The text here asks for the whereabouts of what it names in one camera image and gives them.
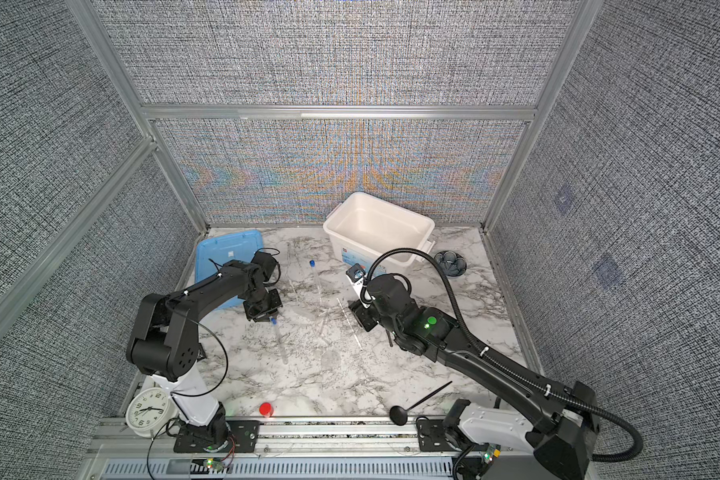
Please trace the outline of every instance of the black spoon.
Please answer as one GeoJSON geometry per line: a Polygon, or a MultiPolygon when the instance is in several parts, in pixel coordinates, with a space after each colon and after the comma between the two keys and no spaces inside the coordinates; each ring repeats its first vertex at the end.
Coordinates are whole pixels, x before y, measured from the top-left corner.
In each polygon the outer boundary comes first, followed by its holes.
{"type": "Polygon", "coordinates": [[[446,383],[445,385],[443,385],[443,386],[440,387],[439,389],[433,391],[432,393],[430,393],[430,394],[427,395],[426,397],[422,398],[421,400],[419,400],[419,401],[416,402],[415,404],[411,405],[409,408],[402,408],[400,405],[395,405],[393,408],[390,408],[390,409],[389,409],[389,419],[392,420],[392,423],[395,424],[395,425],[400,425],[400,426],[405,425],[406,423],[408,423],[408,412],[409,412],[410,410],[412,410],[413,408],[416,408],[416,407],[418,407],[419,405],[423,404],[424,402],[426,402],[427,400],[429,400],[430,398],[432,398],[434,395],[437,395],[438,392],[440,392],[440,391],[441,391],[442,389],[444,389],[445,387],[451,385],[451,383],[453,383],[453,382],[451,381],[451,382],[446,383]]]}

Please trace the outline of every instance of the label on bin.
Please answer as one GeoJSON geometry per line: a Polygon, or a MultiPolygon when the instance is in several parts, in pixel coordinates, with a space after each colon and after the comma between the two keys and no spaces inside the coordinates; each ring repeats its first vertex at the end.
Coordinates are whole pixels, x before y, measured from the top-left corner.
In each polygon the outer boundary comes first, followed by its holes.
{"type": "MultiPolygon", "coordinates": [[[[373,262],[376,259],[369,260],[368,258],[364,257],[361,254],[358,254],[357,252],[353,252],[352,250],[347,250],[346,248],[342,248],[342,261],[345,264],[354,265],[354,264],[360,264],[363,270],[366,272],[369,268],[371,268],[371,265],[373,265],[373,262]]],[[[374,277],[379,275],[384,275],[387,273],[387,270],[379,265],[376,267],[376,270],[373,271],[374,277]]]]}

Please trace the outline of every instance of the marble tabletop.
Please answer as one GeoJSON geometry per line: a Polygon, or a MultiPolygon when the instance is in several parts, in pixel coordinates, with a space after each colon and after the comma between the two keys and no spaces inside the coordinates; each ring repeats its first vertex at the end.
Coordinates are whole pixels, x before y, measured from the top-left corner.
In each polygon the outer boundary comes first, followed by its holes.
{"type": "MultiPolygon", "coordinates": [[[[210,236],[240,230],[215,228],[210,236]]],[[[270,402],[276,416],[384,416],[390,407],[407,408],[448,381],[453,383],[412,415],[443,415],[459,398],[493,406],[494,395],[474,380],[390,348],[381,327],[360,328],[346,307],[357,299],[344,274],[348,266],[334,257],[322,228],[259,231],[265,246],[281,251],[276,257],[282,268],[276,286],[283,304],[277,322],[280,343],[273,324],[249,322],[242,306],[216,310],[202,320],[229,353],[229,372],[214,391],[227,415],[258,415],[259,405],[270,402]],[[316,262],[314,269],[310,260],[316,262]]],[[[435,241],[433,253],[453,250],[468,262],[466,274],[452,278],[451,285],[472,333],[525,365],[478,229],[435,228],[430,240],[435,241]]],[[[452,312],[431,265],[414,262],[406,275],[419,305],[452,312]]],[[[211,336],[201,334],[201,342],[208,359],[198,367],[213,386],[224,373],[224,356],[211,336]]]]}

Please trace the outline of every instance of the analog clock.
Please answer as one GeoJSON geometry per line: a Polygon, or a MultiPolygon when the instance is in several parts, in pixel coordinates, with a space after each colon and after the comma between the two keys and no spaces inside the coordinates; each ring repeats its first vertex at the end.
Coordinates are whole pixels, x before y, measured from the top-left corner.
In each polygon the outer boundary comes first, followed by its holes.
{"type": "Polygon", "coordinates": [[[134,433],[143,437],[157,435],[176,416],[176,404],[165,390],[154,387],[143,390],[128,405],[125,421],[134,433]]]}

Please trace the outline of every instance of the textured gray wall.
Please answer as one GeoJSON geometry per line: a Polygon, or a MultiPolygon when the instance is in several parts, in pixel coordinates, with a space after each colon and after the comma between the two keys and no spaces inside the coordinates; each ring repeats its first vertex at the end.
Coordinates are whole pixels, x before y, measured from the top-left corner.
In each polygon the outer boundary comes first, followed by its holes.
{"type": "Polygon", "coordinates": [[[493,235],[547,373],[643,432],[600,476],[720,478],[720,1],[606,1],[493,235]]]}
{"type": "MultiPolygon", "coordinates": [[[[140,138],[63,1],[0,2],[0,296],[140,138]]],[[[195,235],[145,160],[0,341],[0,478],[74,477],[135,373],[139,302],[195,235]]]]}
{"type": "Polygon", "coordinates": [[[0,478],[74,477],[136,373],[139,302],[173,290],[195,236],[147,158],[0,341],[0,478]]]}
{"type": "Polygon", "coordinates": [[[94,0],[144,100],[534,104],[578,0],[94,0]]]}
{"type": "Polygon", "coordinates": [[[63,1],[0,2],[0,296],[139,139],[63,1]]]}
{"type": "Polygon", "coordinates": [[[517,145],[509,120],[158,120],[208,221],[323,222],[365,191],[479,222],[517,145]]]}

